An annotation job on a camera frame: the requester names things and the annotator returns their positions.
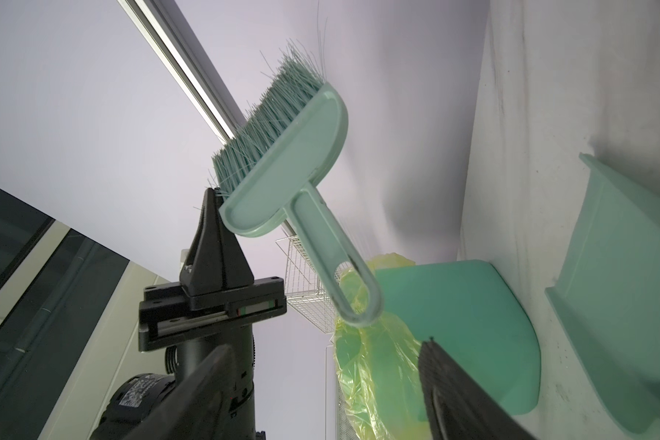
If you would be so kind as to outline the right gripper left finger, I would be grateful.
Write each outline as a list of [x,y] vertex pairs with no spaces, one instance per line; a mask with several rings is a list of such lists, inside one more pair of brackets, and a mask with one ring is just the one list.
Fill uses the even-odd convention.
[[231,346],[219,346],[127,439],[230,439],[237,365]]

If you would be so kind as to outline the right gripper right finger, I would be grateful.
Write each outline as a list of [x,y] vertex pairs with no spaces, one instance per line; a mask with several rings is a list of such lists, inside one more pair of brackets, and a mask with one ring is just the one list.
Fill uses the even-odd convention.
[[434,439],[531,439],[433,339],[422,343],[418,371]]

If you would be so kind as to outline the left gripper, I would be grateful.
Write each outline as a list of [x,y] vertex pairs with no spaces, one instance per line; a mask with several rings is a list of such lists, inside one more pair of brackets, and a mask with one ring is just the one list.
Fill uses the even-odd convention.
[[284,280],[255,280],[238,239],[222,219],[217,188],[203,195],[179,282],[150,286],[139,303],[139,350],[211,337],[286,313]]

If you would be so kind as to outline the green hand brush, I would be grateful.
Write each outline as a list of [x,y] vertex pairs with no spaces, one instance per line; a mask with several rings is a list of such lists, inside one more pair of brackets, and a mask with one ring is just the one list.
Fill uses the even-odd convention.
[[227,228],[257,238],[289,223],[338,315],[363,327],[381,316],[381,287],[317,189],[343,150],[348,122],[344,100],[315,58],[290,43],[213,165]]

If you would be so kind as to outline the green plastic dustpan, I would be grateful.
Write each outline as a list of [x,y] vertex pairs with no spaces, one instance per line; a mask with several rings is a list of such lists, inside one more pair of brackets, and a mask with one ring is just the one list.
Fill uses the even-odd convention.
[[660,423],[660,196],[582,161],[590,179],[546,296],[602,406],[642,434]]

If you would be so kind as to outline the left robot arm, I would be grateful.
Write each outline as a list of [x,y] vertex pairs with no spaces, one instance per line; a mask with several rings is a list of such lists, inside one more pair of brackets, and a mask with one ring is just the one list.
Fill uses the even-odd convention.
[[207,189],[179,280],[150,286],[139,304],[139,350],[165,352],[164,374],[123,383],[93,439],[263,439],[256,429],[254,324],[284,315],[280,277],[253,275]]

